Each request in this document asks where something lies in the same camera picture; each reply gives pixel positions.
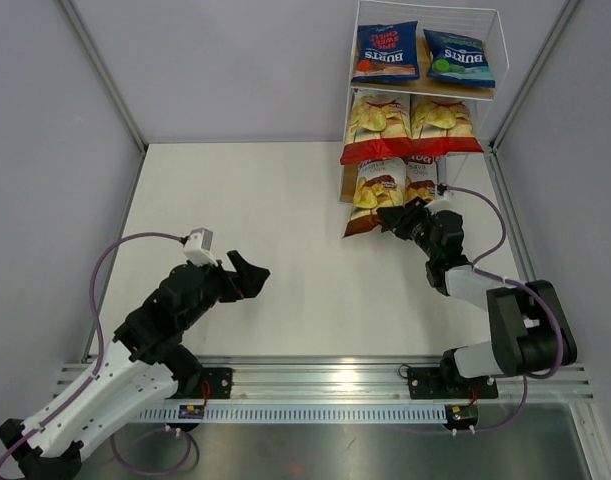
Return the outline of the red Chuba bag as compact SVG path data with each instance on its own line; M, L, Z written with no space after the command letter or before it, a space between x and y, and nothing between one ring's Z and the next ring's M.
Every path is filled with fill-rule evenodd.
M410 121L414 154L442 157L483 152L470 109L462 100L414 96Z
M341 165L412 154L411 95L361 90L354 93Z

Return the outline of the brown Chuba bag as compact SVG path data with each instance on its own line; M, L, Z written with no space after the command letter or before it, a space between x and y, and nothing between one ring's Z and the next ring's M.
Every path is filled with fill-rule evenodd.
M416 198L431 202L436 196L438 184L438 166L435 157L414 155L404 158L406 164L406 182L404 202Z
M366 233L380 224L378 210L404 204L406 164L401 158L358 164L352 208L344 237Z

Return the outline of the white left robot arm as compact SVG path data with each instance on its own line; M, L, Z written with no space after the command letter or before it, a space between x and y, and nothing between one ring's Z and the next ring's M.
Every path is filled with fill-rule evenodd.
M116 329L95 364L50 404L8 419L0 440L25 479L72 479L108 437L149 405L200 388L203 367L182 344L184 333L218 303L257 297L268 269L237 251L221 261L176 266Z

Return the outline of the blue Burts sea salt bag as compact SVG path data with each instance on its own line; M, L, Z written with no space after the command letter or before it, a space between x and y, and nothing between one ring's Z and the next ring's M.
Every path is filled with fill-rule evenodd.
M496 87L481 40L429 29L424 30L424 37L430 52L430 79L475 88Z

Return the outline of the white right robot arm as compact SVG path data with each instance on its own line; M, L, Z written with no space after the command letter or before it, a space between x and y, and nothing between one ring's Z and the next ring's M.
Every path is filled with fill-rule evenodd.
M447 350L433 367L400 367L412 399L495 399L499 377L550 377L576 362L576 341L554 286L546 280L522 284L476 268L463 251L460 214L433 212L416 198L378 216L384 229L426 254L432 288L488 315L489 341Z

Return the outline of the blue Burts spicy chilli bag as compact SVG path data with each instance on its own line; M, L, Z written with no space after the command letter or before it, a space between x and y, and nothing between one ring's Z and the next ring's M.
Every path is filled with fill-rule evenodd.
M360 25L352 82L395 84L418 80L417 26L417 21Z

